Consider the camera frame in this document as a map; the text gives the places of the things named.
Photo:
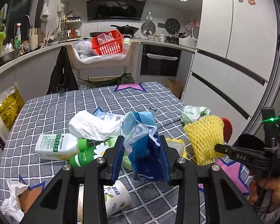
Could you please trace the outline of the green hand cream tube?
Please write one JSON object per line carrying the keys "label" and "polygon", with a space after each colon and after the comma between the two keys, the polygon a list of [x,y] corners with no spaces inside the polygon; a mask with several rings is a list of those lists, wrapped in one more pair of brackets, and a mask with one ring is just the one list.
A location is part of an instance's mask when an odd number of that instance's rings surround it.
{"label": "green hand cream tube", "polygon": [[78,140],[78,150],[75,156],[70,157],[69,164],[73,167],[86,166],[90,162],[103,157],[108,148],[114,147],[118,137],[110,138],[105,142],[90,147],[86,139]]}

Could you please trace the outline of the white bottle green cap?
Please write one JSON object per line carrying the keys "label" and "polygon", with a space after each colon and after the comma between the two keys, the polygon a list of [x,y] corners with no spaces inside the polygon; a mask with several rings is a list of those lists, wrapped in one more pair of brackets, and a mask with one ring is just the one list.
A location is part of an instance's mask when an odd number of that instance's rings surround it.
{"label": "white bottle green cap", "polygon": [[41,134],[35,152],[42,160],[70,160],[88,148],[87,139],[79,139],[71,133]]}

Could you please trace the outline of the white paper cup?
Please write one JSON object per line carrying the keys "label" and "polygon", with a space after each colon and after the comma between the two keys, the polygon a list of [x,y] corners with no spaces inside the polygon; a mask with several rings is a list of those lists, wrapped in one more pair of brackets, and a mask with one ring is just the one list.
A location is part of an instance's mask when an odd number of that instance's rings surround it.
{"label": "white paper cup", "polygon": [[[78,221],[83,223],[83,195],[84,185],[79,188],[78,195]],[[120,180],[116,180],[113,186],[104,186],[104,197],[107,217],[117,213],[131,203],[131,197],[128,190]]]}

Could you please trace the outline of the yellow foam fruit net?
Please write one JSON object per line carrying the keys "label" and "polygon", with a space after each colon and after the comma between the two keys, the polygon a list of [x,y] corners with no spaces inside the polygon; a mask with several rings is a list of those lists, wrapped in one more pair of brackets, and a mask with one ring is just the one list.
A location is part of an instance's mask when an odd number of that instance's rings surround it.
{"label": "yellow foam fruit net", "polygon": [[215,150],[215,145],[223,145],[223,121],[215,115],[205,116],[183,129],[192,145],[197,165],[205,166],[214,163],[225,154]]}

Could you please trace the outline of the green plastic bag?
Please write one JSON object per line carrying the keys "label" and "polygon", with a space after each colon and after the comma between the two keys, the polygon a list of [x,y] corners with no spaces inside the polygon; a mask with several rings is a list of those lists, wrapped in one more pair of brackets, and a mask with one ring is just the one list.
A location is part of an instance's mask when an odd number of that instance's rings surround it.
{"label": "green plastic bag", "polygon": [[200,118],[203,118],[204,116],[208,116],[209,114],[210,110],[206,107],[185,106],[181,112],[181,121],[184,124],[189,124]]}

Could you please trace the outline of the blue plastic bag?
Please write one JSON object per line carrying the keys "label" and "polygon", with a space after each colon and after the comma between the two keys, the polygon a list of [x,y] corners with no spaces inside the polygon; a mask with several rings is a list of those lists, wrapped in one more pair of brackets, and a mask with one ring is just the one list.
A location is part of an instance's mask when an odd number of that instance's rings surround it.
{"label": "blue plastic bag", "polygon": [[170,181],[168,161],[152,112],[128,112],[121,122],[120,133],[135,180]]}

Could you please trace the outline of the yellow wavy sponge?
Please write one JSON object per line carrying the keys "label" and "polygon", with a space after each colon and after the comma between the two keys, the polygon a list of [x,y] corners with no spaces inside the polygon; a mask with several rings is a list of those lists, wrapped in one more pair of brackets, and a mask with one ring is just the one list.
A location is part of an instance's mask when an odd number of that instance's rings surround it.
{"label": "yellow wavy sponge", "polygon": [[170,139],[170,138],[165,138],[165,139],[166,139],[167,145],[171,148],[176,149],[180,157],[183,157],[185,159],[188,158],[187,151],[186,151],[186,145],[182,139]]}

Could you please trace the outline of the crumpled white tissue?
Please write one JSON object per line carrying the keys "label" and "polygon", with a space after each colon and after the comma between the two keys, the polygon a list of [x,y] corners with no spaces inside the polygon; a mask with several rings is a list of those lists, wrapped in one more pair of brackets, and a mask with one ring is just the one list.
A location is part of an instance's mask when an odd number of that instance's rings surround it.
{"label": "crumpled white tissue", "polygon": [[21,210],[18,196],[28,189],[28,185],[11,180],[7,180],[6,182],[9,188],[10,197],[3,201],[0,206],[0,211],[3,215],[9,215],[20,223],[24,217],[24,212]]}

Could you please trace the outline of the red plastic stool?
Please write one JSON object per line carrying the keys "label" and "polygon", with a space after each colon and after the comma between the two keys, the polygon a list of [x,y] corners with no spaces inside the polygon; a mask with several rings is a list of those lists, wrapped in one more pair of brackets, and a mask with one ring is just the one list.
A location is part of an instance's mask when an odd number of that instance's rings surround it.
{"label": "red plastic stool", "polygon": [[232,136],[232,125],[230,123],[230,121],[227,118],[221,118],[221,120],[223,121],[223,139],[226,143],[229,142],[231,136]]}

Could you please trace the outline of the white plastic bag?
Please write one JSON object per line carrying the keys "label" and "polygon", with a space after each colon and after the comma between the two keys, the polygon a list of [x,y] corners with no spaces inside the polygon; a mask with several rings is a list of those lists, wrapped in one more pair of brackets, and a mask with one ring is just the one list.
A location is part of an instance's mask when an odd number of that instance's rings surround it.
{"label": "white plastic bag", "polygon": [[80,111],[69,121],[69,131],[79,139],[104,141],[120,135],[121,122],[101,120],[88,111]]}

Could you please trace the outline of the white refrigerator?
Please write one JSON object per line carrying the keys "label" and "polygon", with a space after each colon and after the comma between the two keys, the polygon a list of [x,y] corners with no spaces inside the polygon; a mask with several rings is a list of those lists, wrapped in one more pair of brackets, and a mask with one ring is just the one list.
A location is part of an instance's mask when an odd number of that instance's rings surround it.
{"label": "white refrigerator", "polygon": [[274,0],[203,0],[183,102],[228,119],[229,144],[251,125],[269,83],[277,39]]}

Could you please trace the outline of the white blue carton box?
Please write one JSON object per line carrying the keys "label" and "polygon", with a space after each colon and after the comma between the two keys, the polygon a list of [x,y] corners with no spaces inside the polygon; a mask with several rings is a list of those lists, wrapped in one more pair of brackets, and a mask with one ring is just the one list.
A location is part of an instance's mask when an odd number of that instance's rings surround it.
{"label": "white blue carton box", "polygon": [[121,122],[124,118],[124,115],[107,113],[107,112],[104,112],[101,108],[97,108],[93,112],[93,115],[98,117],[101,120],[112,121],[112,122],[116,122],[116,123]]}

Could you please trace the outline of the gold foil bag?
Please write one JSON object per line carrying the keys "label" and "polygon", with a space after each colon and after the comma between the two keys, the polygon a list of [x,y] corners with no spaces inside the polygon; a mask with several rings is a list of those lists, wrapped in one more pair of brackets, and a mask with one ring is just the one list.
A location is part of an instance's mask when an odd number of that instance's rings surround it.
{"label": "gold foil bag", "polygon": [[5,91],[5,98],[0,102],[0,117],[8,130],[11,130],[25,102],[14,84]]}

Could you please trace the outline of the cardboard box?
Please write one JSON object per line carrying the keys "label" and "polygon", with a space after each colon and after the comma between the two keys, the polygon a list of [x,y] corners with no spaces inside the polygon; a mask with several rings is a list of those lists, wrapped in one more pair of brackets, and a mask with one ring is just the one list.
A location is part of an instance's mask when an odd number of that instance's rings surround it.
{"label": "cardboard box", "polygon": [[166,88],[168,88],[177,98],[181,97],[183,92],[183,84],[177,79],[168,78],[166,80]]}

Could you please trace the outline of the black hanging bag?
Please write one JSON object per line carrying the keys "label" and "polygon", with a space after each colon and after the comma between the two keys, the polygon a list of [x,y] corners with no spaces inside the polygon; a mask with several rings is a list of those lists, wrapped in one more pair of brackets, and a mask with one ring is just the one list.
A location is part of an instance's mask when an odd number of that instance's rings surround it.
{"label": "black hanging bag", "polygon": [[47,95],[76,90],[78,90],[78,84],[72,71],[67,48],[62,46],[50,77]]}

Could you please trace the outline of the white rice cooker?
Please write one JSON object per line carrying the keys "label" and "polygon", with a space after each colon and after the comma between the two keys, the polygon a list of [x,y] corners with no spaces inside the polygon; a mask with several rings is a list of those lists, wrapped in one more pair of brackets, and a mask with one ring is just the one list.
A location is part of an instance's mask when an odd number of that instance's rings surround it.
{"label": "white rice cooker", "polygon": [[197,46],[197,39],[191,37],[190,35],[182,34],[178,39],[178,43],[180,46],[195,49]]}

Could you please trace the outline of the black built-in oven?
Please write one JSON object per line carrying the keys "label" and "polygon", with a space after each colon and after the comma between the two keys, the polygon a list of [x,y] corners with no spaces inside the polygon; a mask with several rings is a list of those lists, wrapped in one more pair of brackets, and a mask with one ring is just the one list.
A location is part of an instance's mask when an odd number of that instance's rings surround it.
{"label": "black built-in oven", "polygon": [[181,50],[144,44],[140,75],[176,77],[180,57]]}

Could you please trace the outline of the beige high chair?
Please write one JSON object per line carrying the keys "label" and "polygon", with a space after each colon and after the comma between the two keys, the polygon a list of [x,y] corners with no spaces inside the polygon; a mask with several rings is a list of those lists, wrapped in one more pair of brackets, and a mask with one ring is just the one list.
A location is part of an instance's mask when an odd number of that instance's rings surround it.
{"label": "beige high chair", "polygon": [[85,76],[81,75],[82,70],[94,70],[94,69],[114,69],[114,68],[123,68],[125,73],[131,75],[134,80],[137,80],[137,64],[138,64],[138,54],[139,48],[142,45],[142,42],[139,40],[133,40],[127,51],[124,51],[121,54],[116,55],[103,55],[103,56],[93,56],[89,57],[87,60],[82,60],[78,53],[74,50],[72,44],[68,43],[65,45],[72,70],[76,72],[75,76],[79,81],[100,81],[113,79],[116,76]]}

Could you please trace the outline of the red plastic basket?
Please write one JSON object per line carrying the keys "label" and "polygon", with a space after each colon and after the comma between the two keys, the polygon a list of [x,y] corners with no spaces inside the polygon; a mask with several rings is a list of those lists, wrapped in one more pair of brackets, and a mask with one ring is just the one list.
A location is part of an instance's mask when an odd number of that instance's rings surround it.
{"label": "red plastic basket", "polygon": [[91,41],[92,49],[98,55],[114,55],[121,53],[124,36],[118,30],[111,30],[94,37]]}

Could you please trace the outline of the spray cleaner bottle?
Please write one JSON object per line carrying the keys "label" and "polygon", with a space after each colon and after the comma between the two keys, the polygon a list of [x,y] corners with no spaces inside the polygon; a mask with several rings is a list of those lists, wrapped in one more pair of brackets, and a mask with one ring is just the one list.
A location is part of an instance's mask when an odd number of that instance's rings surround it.
{"label": "spray cleaner bottle", "polygon": [[19,49],[21,46],[21,23],[15,25],[16,32],[14,37],[14,48]]}

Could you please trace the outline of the black wok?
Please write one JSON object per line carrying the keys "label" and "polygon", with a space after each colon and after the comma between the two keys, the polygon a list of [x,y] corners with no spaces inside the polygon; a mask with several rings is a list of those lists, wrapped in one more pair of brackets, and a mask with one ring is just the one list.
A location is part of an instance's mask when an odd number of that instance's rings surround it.
{"label": "black wok", "polygon": [[139,28],[130,25],[118,26],[111,24],[110,26],[115,27],[122,35],[134,35],[139,30]]}

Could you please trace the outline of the black range hood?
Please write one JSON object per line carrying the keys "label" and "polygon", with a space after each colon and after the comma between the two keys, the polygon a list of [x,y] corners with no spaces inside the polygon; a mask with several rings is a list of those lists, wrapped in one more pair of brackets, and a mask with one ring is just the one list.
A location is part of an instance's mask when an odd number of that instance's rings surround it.
{"label": "black range hood", "polygon": [[86,0],[87,20],[140,20],[147,0]]}

